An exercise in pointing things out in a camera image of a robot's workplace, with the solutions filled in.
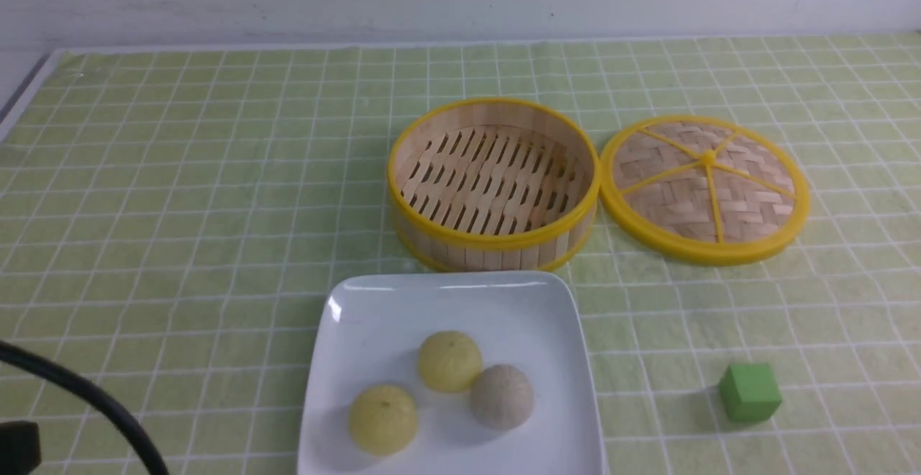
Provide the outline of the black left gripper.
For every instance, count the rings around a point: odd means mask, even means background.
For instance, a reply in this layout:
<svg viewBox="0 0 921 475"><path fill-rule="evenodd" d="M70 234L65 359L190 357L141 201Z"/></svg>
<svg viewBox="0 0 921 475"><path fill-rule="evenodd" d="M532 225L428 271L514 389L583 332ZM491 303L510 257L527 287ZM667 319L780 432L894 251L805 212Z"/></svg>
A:
<svg viewBox="0 0 921 475"><path fill-rule="evenodd" d="M32 474L40 464L42 446L37 423L1 422L1 474Z"/></svg>

